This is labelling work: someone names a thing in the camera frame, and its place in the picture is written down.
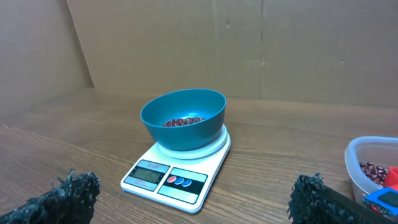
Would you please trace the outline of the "red measuring scoop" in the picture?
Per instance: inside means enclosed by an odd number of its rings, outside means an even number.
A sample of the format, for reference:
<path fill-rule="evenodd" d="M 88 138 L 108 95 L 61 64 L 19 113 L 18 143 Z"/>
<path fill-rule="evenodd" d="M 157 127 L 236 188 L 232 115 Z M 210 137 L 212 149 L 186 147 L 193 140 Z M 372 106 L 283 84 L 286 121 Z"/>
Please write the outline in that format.
<path fill-rule="evenodd" d="M 398 167 L 389 166 L 384 186 L 398 191 Z"/>

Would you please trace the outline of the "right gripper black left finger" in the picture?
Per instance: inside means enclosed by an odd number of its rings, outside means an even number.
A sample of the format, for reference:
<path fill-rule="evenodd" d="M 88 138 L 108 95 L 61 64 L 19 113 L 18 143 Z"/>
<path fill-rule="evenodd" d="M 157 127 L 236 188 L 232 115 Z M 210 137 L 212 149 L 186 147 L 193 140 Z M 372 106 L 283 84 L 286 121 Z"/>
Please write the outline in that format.
<path fill-rule="evenodd" d="M 100 180 L 89 172 L 59 178 L 60 185 L 1 216 L 1 224 L 90 224 L 100 194 Z"/>

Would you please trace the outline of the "blue bowl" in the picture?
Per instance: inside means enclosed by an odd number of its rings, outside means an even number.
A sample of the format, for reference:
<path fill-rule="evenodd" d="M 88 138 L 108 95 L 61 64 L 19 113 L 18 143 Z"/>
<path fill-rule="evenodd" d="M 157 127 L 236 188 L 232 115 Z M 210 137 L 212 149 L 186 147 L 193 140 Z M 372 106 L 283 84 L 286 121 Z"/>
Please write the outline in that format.
<path fill-rule="evenodd" d="M 178 90 L 148 102 L 140 117 L 155 142 L 174 151 L 189 151 L 218 137 L 224 123 L 226 103 L 226 97 L 215 90 Z M 183 126 L 164 126 L 171 119 L 191 117 L 203 120 Z"/>

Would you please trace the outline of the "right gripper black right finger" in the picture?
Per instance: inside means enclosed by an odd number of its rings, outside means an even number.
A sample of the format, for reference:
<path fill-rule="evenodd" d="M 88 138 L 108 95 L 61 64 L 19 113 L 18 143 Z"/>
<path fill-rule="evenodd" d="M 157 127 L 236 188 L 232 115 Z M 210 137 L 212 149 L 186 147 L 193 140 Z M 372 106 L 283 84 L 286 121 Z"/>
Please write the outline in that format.
<path fill-rule="evenodd" d="M 299 175 L 287 213 L 294 224 L 394 224 L 397 216 L 373 203 L 356 203 L 323 183 L 320 174 Z"/>

